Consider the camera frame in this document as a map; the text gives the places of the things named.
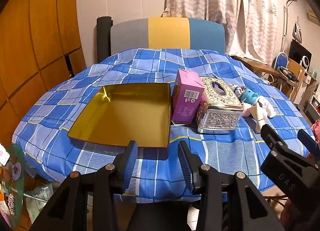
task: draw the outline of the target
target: gold box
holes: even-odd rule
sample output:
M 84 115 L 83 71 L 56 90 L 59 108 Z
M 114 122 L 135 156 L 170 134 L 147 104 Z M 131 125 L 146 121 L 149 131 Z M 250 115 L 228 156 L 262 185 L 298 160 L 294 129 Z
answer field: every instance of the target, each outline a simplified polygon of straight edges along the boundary
M 233 131 L 243 108 L 231 88 L 217 78 L 200 77 L 204 85 L 196 115 L 199 133 L 227 134 Z
M 105 146 L 166 148 L 171 117 L 170 85 L 131 83 L 103 86 L 89 101 L 68 137 Z

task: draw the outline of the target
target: plaid bedsheet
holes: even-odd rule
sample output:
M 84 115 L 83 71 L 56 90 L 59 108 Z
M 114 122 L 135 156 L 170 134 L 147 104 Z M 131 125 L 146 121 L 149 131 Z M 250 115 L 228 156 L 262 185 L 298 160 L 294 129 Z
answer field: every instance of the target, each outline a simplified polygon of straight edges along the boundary
M 227 83 L 246 86 L 260 92 L 273 105 L 276 116 L 266 123 L 275 129 L 298 154 L 308 150 L 298 141 L 297 132 L 312 132 L 305 119 L 278 89 L 269 86 L 244 65 L 228 55 L 215 51 L 190 49 L 130 49 L 108 57 L 74 78 L 45 93 L 29 110 L 15 130 L 12 141 L 20 145 L 26 161 L 36 173 L 48 180 L 62 182 L 72 171 L 90 173 L 113 162 L 114 156 L 103 154 L 95 144 L 74 147 L 68 130 L 89 100 L 104 85 L 135 82 L 169 82 L 173 87 L 178 68 L 192 70 L 200 76 L 218 76 Z M 177 157 L 177 144 L 185 140 L 191 152 L 198 154 L 220 172 L 246 173 L 260 191 L 273 185 L 260 165 L 269 153 L 255 121 L 241 118 L 236 129 L 227 135 L 199 134 L 186 126 L 173 126 L 170 131 L 169 158 L 166 161 L 146 160 L 139 154 L 124 195 L 120 200 L 148 203 L 162 200 L 192 201 Z

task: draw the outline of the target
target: pink box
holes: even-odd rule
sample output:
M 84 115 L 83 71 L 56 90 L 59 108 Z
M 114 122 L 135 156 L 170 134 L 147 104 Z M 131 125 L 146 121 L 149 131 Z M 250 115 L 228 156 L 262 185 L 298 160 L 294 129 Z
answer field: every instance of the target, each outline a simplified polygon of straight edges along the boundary
M 172 121 L 189 124 L 198 109 L 204 86 L 196 72 L 178 69 L 172 93 Z

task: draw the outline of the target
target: blue stuffed toy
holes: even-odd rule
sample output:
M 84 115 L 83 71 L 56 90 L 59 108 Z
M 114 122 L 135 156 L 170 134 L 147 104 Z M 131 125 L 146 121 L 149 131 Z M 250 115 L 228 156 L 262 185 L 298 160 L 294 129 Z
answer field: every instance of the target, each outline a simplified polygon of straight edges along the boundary
M 259 96 L 260 96 L 260 92 L 255 93 L 251 89 L 246 88 L 240 97 L 240 101 L 253 105 L 257 101 L 257 98 Z

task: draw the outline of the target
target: open gold tray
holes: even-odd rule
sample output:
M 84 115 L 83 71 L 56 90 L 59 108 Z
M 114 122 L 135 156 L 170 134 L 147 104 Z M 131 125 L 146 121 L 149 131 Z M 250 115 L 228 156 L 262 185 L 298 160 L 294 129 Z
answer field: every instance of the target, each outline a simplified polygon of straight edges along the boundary
M 68 137 L 90 143 L 165 148 L 169 144 L 170 85 L 131 83 L 102 87 L 80 113 Z

